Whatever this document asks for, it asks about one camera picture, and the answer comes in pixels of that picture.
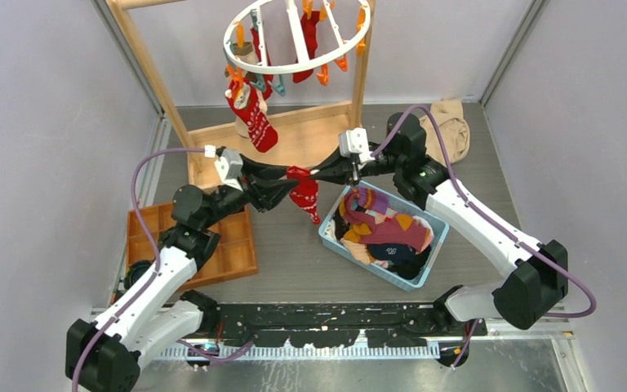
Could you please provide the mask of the orange clothes peg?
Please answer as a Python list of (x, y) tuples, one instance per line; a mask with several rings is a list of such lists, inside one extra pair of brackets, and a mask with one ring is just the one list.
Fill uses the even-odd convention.
[(233, 99), (242, 93), (242, 89), (244, 87), (244, 77), (242, 70), (236, 65), (228, 64), (226, 72), (229, 76), (229, 89), (225, 92), (225, 97)]

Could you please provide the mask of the white round clip hanger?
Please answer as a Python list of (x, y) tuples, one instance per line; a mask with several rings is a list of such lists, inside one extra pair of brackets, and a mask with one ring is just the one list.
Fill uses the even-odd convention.
[[(267, 5), (267, 1), (255, 1), (241, 10), (228, 24), (222, 39), (223, 52), (227, 64), (236, 65), (243, 71), (253, 74), (294, 74), (308, 69), (317, 69), (320, 78), (327, 76), (327, 66), (335, 64), (341, 71), (348, 68), (348, 54), (353, 52), (360, 56), (367, 45), (367, 35), (372, 26), (373, 5), (371, 1), (360, 1), (358, 3), (358, 18), (356, 22), (355, 34), (350, 38), (343, 38), (340, 33), (340, 26), (337, 24), (332, 1), (323, 1), (320, 11), (320, 19), (326, 21), (333, 34), (335, 46), (313, 59), (310, 59), (305, 46), (305, 39), (300, 26), (300, 18), (306, 13), (314, 11), (312, 1), (284, 1), (285, 16), (287, 17), (287, 27), (292, 38), (296, 62), (287, 65), (272, 65), (268, 60), (268, 47), (265, 37), (265, 19), (262, 8)], [(256, 30), (258, 43), (253, 47), (260, 57), (260, 61), (255, 64), (247, 63), (235, 51), (236, 47), (245, 44), (244, 22), (249, 20), (251, 26)]]

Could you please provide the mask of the wooden hanger stand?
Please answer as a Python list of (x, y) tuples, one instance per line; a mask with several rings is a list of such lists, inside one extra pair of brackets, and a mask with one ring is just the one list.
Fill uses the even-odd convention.
[[(376, 4), (371, 2), (373, 26)], [(193, 148), (209, 144), (236, 149), (245, 155), (255, 153), (255, 148), (250, 146), (245, 138), (238, 136), (233, 122), (193, 131), (186, 128), (130, 15), (133, 9), (156, 7), (158, 4), (157, 1), (109, 1), (107, 3), (123, 37), (130, 45), (131, 52), (147, 78), (150, 88), (157, 97), (162, 113), (168, 118), (182, 145)], [(268, 164), (312, 167), (322, 161), (333, 147), (337, 146), (341, 132), (360, 127), (372, 26), (367, 35), (366, 48), (360, 56), (357, 56), (355, 62), (353, 99), (269, 116), (269, 121), (278, 131), (278, 143), (265, 155), (265, 161)]]

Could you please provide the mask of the wooden compartment tray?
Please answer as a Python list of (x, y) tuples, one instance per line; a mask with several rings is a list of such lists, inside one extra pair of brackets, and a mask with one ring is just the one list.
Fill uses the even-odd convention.
[[(175, 225), (171, 217), (170, 203), (156, 204), (140, 209), (141, 215), (154, 240)], [(223, 283), (236, 278), (257, 274), (254, 238), (249, 211), (242, 209), (227, 216), (210, 227), (210, 231), (221, 235), (212, 257), (187, 282), (177, 290), (185, 292), (207, 285)], [(127, 213), (127, 256), (126, 267), (130, 269), (140, 261), (152, 261), (153, 249), (140, 221), (133, 210)]]

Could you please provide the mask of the navy blue sock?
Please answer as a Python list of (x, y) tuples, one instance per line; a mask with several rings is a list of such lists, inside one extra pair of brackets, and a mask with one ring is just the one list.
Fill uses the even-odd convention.
[(416, 249), (402, 243), (368, 244), (367, 251), (377, 261), (396, 266), (408, 265), (416, 258)]

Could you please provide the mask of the maroon ribbed sock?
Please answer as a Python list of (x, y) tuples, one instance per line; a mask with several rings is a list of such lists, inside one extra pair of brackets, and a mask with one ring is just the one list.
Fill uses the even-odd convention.
[(387, 217), (389, 202), (385, 192), (353, 187), (338, 206), (340, 216), (349, 223), (343, 238), (364, 245), (395, 243), (424, 251), (434, 239), (431, 227), (400, 212)]

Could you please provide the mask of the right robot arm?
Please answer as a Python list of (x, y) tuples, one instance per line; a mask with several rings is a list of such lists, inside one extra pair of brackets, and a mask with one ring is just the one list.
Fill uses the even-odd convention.
[(390, 174), (400, 195), (447, 222), (495, 266), (503, 281), (456, 286), (436, 300), (433, 321), (442, 334), (454, 335), (473, 319), (503, 319), (527, 330), (544, 316), (556, 316), (553, 308), (571, 281), (567, 249), (523, 233), (479, 202), (451, 168), (428, 155), (426, 136), (417, 116), (395, 113), (383, 143), (363, 143), (366, 153), (360, 155), (343, 135), (339, 150), (314, 167), (313, 178), (347, 185)]

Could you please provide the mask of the blue plastic basket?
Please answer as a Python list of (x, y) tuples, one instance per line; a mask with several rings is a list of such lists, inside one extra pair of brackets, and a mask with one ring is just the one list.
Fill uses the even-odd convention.
[[(387, 261), (377, 261), (368, 253), (367, 245), (353, 243), (343, 238), (343, 235), (349, 230), (349, 223), (340, 216), (338, 206), (344, 195), (353, 187), (358, 186), (382, 191), (389, 195), (390, 202), (386, 212), (387, 217), (391, 217), (396, 212), (400, 212), (413, 216), (423, 225), (431, 227), (434, 232), (434, 239), (424, 251), (416, 252), (414, 261), (403, 266), (392, 265)], [(318, 234), (325, 247), (402, 290), (409, 292), (425, 284), (430, 269), (434, 264), (434, 260), (437, 257), (449, 229), (449, 224), (444, 220), (421, 210), (416, 205), (396, 195), (362, 181), (359, 185), (344, 188), (326, 218), (322, 220), (318, 228)]]

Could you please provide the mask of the beige cloth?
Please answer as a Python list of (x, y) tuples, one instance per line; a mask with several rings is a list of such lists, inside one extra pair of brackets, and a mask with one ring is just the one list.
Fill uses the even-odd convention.
[[(441, 133), (450, 163), (462, 160), (469, 151), (470, 129), (465, 121), (464, 108), (461, 100), (441, 100), (430, 106), (438, 129)], [(445, 166), (442, 150), (428, 115), (420, 118), (420, 125), (425, 129), (427, 154)]]

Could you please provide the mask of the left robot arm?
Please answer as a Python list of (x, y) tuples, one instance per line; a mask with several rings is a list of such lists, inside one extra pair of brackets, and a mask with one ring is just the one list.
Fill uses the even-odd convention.
[(287, 169), (253, 162), (221, 149), (215, 162), (220, 184), (211, 192), (184, 185), (174, 194), (175, 224), (148, 269), (126, 293), (93, 321), (76, 320), (67, 332), (65, 374), (72, 389), (130, 391), (142, 370), (180, 338), (211, 336), (217, 328), (216, 303), (186, 292), (167, 312), (167, 300), (212, 257), (220, 234), (210, 230), (225, 217), (252, 205), (275, 208), (298, 185)]

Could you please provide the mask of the red white patterned sock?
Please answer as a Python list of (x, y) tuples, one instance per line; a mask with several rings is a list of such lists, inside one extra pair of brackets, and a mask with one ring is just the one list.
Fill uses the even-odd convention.
[(225, 91), (225, 99), (236, 117), (246, 125), (251, 144), (258, 152), (265, 153), (278, 143), (278, 133), (261, 108), (259, 92), (248, 81), (233, 80)]

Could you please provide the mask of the teal clothes peg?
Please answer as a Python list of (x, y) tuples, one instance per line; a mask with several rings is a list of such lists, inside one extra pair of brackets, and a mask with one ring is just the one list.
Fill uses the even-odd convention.
[(274, 75), (273, 78), (269, 80), (269, 85), (278, 95), (286, 95), (286, 85), (282, 74)]

